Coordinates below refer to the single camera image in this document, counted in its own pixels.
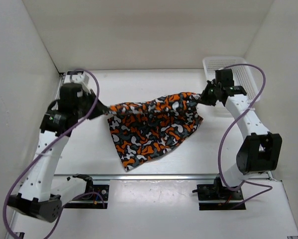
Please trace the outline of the orange camouflage shorts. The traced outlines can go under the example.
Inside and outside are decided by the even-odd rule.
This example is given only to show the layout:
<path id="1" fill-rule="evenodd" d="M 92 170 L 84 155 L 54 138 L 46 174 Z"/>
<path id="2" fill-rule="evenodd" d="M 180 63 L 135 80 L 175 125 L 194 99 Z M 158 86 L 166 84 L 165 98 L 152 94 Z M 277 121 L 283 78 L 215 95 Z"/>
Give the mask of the orange camouflage shorts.
<path id="1" fill-rule="evenodd" d="M 148 102 L 125 102 L 108 108 L 107 122 L 125 171 L 156 160 L 179 147 L 201 125 L 200 94 L 181 92 Z"/>

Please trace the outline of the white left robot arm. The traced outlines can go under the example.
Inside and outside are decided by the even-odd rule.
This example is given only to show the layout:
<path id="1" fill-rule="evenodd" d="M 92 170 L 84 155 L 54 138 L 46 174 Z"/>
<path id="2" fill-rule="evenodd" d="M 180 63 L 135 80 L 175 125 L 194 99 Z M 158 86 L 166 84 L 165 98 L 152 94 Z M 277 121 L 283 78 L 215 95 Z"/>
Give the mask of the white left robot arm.
<path id="1" fill-rule="evenodd" d="M 7 205 L 23 215 L 52 223 L 62 207 L 74 198 L 92 197 L 94 187 L 89 175 L 75 174 L 56 188 L 52 188 L 52 181 L 76 124 L 106 111 L 93 90 L 82 84 L 65 83 L 60 88 L 59 98 L 48 106 L 40 125 L 38 160 L 30 166 L 19 192 L 9 196 Z"/>

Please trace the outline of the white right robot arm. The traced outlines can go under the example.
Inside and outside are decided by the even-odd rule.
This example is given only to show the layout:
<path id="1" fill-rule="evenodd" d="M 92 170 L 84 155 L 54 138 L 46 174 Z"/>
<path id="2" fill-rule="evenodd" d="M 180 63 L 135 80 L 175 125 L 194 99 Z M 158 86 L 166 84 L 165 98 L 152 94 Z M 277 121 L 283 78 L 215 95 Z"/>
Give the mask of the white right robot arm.
<path id="1" fill-rule="evenodd" d="M 248 100 L 245 89 L 234 83 L 230 67 L 216 70 L 215 79 L 207 82 L 199 99 L 200 104 L 207 106 L 215 106 L 217 102 L 222 103 L 234 118 L 228 130 L 237 125 L 243 137 L 236 162 L 226 171 L 221 167 L 222 150 L 218 150 L 217 163 L 221 182 L 213 186 L 213 194 L 224 199 L 252 175 L 277 168 L 282 137 L 263 125 L 252 110 L 253 102 Z"/>

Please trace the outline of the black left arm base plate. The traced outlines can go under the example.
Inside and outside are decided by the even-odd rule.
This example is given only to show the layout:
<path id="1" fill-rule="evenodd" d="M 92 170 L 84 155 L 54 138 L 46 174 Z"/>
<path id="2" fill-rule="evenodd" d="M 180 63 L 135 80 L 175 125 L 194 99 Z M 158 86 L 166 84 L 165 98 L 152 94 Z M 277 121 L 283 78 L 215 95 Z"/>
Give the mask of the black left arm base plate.
<path id="1" fill-rule="evenodd" d="M 96 194 L 82 196 L 67 203 L 66 209 L 107 209 L 109 197 L 109 184 L 94 184 Z"/>

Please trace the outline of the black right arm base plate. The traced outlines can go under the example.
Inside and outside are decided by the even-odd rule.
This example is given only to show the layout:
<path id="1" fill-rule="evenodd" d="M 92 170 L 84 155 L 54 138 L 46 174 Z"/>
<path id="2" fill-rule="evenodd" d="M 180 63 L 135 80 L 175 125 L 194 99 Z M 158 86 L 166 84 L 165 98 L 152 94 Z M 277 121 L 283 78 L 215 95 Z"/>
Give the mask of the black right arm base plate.
<path id="1" fill-rule="evenodd" d="M 215 184 L 198 184 L 192 193 L 198 196 L 200 211 L 246 210 L 241 189 L 230 191 Z"/>

